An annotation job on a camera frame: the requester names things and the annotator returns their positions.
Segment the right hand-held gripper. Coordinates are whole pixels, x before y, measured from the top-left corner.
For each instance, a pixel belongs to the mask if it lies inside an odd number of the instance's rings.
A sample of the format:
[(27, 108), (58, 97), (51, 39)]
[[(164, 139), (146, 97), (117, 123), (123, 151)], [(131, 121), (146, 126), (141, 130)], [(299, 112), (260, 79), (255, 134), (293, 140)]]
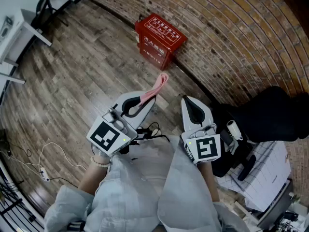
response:
[(220, 134), (208, 106), (200, 100), (184, 95), (181, 100), (184, 149), (193, 164), (214, 161), (221, 156)]

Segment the person's left hand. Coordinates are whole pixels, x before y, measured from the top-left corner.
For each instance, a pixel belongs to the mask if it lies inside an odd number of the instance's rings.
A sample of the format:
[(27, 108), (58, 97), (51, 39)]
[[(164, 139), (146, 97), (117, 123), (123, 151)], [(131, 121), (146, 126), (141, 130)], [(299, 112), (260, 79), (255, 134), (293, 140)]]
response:
[(92, 145), (92, 151), (93, 151), (94, 155), (98, 155), (98, 156), (102, 157), (105, 160), (109, 160), (110, 159), (110, 157), (106, 153), (101, 151), (95, 145)]

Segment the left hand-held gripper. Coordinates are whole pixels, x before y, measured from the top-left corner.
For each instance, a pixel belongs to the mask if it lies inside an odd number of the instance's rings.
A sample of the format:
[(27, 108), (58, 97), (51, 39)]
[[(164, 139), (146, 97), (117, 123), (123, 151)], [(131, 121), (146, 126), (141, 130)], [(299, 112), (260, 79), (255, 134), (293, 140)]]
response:
[(144, 94), (145, 91), (132, 91), (120, 95), (113, 108), (108, 108), (105, 115), (96, 118), (86, 138), (109, 157), (128, 146), (137, 138), (136, 129), (156, 101), (156, 96), (152, 96), (141, 103), (140, 97)]

